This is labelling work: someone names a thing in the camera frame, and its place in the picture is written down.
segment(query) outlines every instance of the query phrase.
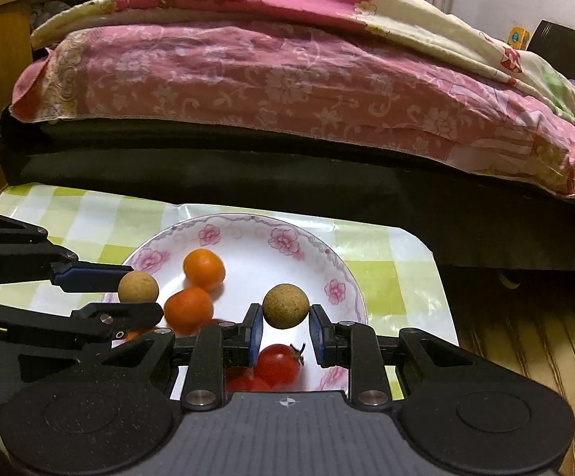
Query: floral blanket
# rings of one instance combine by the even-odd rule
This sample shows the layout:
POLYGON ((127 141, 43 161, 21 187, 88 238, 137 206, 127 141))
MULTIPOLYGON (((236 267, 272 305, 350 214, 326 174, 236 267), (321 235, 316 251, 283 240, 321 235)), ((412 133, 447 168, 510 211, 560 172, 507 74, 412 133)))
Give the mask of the floral blanket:
POLYGON ((450 66, 513 85, 575 125, 575 87, 547 62, 512 49, 424 0, 94 0, 50 20, 35 31, 32 44, 49 46, 68 32, 91 26, 194 21, 197 12, 210 20, 223 19, 225 13, 248 13, 257 19, 383 36, 450 66), (196 12, 152 12, 155 9, 196 12))
POLYGON ((575 197, 574 86, 542 59, 422 0, 396 0, 397 10, 392 1, 94 0, 33 34, 35 47, 58 44, 20 77, 12 114, 288 132, 409 152, 575 197), (380 15, 382 2, 390 11, 380 15), (394 12, 406 28, 387 17, 394 12), (367 23, 379 15, 377 28, 367 23), (455 52, 453 41, 429 31, 429 15, 479 40, 487 58, 455 52), (383 23, 395 32, 383 34, 383 23), (422 48, 412 36, 423 37, 422 48), (552 79, 562 90, 544 83, 552 79))

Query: circular pad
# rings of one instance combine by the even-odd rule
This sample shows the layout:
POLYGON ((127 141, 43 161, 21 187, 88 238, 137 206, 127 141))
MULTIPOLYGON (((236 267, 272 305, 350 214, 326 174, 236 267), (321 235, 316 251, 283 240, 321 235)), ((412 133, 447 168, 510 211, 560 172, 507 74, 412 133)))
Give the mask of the circular pad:
POLYGON ((471 428, 486 433, 508 433, 525 426, 530 409, 504 392, 475 392, 457 403, 457 415, 471 428))
POLYGON ((0 434, 10 455, 32 470, 86 476, 146 457, 172 423, 168 399, 148 383, 52 381, 9 400, 0 434))
POLYGON ((417 449, 467 474, 559 466, 574 436, 562 397, 528 381, 426 385, 405 399, 400 418, 417 449))

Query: cork ball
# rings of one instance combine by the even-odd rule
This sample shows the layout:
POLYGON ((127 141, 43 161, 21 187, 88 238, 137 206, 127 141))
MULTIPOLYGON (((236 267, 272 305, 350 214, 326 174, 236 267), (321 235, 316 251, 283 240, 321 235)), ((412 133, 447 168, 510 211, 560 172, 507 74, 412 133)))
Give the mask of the cork ball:
POLYGON ((118 285, 118 297, 122 303, 155 302, 160 287, 152 275, 146 272, 132 271, 122 277, 118 285))
POLYGON ((276 329, 298 326, 310 311, 310 301, 298 286, 279 284, 263 299, 263 318, 276 329))

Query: tomato stem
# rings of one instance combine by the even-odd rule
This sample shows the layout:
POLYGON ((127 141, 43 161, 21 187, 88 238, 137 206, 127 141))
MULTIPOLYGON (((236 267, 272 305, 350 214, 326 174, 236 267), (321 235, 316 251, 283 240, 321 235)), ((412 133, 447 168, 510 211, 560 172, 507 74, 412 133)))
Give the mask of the tomato stem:
POLYGON ((294 357, 298 358, 298 362, 301 365, 305 364, 305 360, 302 357, 302 353, 305 351, 305 344, 302 344, 301 350, 298 350, 296 347, 294 347, 292 344, 289 345, 292 349, 294 349, 294 357))

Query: plate rim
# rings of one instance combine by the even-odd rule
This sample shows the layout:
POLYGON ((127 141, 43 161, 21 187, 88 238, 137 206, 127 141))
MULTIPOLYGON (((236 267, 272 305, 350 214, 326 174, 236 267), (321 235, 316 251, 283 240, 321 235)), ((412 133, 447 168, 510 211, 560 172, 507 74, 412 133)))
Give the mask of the plate rim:
POLYGON ((358 321, 363 320, 363 322, 362 322, 363 324, 368 324, 367 305, 365 303, 362 291, 360 290, 360 285, 358 284, 358 281, 356 280, 352 271, 347 266, 347 264, 342 259, 342 257, 340 257, 340 255, 338 255, 337 252, 334 251, 334 249, 332 249, 329 245, 327 245, 323 240, 318 238, 317 235, 309 232, 308 230, 303 229, 302 227, 299 227, 298 225, 286 222, 285 220, 281 220, 280 218, 275 218, 273 216, 267 216, 267 215, 258 214, 258 213, 212 213, 212 214, 204 214, 201 216, 195 216, 192 218, 187 218, 185 220, 180 220, 179 222, 174 223, 173 225, 171 225, 169 227, 166 227, 166 229, 162 229, 161 231, 159 231, 158 233, 153 235, 151 238, 144 241, 139 247, 136 247, 133 250, 133 252, 131 252, 131 254, 129 254, 129 256, 123 261, 122 264, 128 265, 129 260, 131 259, 131 257, 133 257, 136 254, 136 252, 140 251, 141 249, 148 248, 150 243, 154 242, 155 240, 160 240, 162 238, 165 238, 166 236, 172 235, 172 233, 174 233, 176 230, 187 229, 189 227, 192 227, 196 223, 202 223, 202 222, 207 223, 211 218, 228 217, 228 216, 230 216, 230 217, 232 217, 232 216, 247 217, 247 220, 245 220, 245 221, 254 220, 257 223, 263 222, 263 220, 270 219, 270 220, 273 220, 274 222, 277 222, 278 224, 283 224, 285 226, 293 227, 294 229, 296 229, 296 231, 298 233, 301 233, 303 236, 305 236, 308 239, 308 241, 314 247, 318 247, 318 250, 320 251, 320 247, 317 246, 314 242, 312 242, 312 239, 314 239, 316 242, 318 242, 323 247, 323 250, 320 251, 321 254, 326 254, 325 249, 329 249, 329 253, 327 254, 327 258, 329 259, 330 255, 335 256, 335 258, 340 263, 340 267, 335 265, 335 264, 334 264, 334 267, 337 268, 338 270, 343 271, 347 283, 352 284, 352 286, 354 287, 355 295, 356 295, 356 302, 354 303, 354 309, 355 309, 355 314, 358 317, 358 321))

